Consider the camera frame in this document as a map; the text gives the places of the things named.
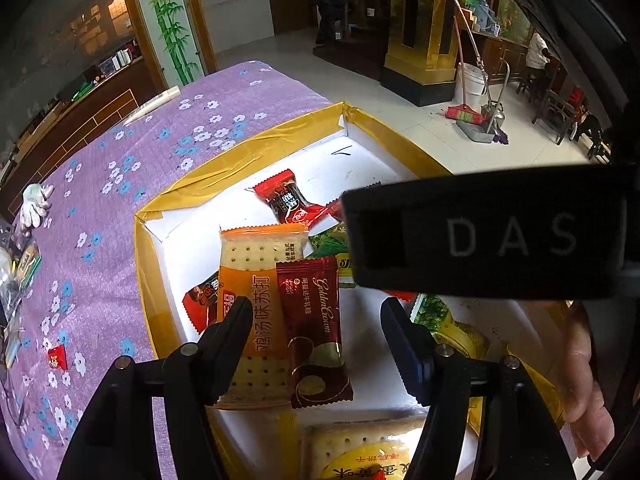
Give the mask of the person's right hand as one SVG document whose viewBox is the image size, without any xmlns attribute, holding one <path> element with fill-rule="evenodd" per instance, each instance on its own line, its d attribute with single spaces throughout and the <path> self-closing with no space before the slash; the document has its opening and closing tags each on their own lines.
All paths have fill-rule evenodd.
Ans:
<svg viewBox="0 0 640 480">
<path fill-rule="evenodd" d="M 560 391 L 565 420 L 579 457 L 596 460 L 615 436 L 614 422 L 591 369 L 593 355 L 588 315 L 581 301 L 569 307 L 565 300 L 521 301 L 531 309 L 553 315 L 563 337 L 560 356 Z"/>
</svg>

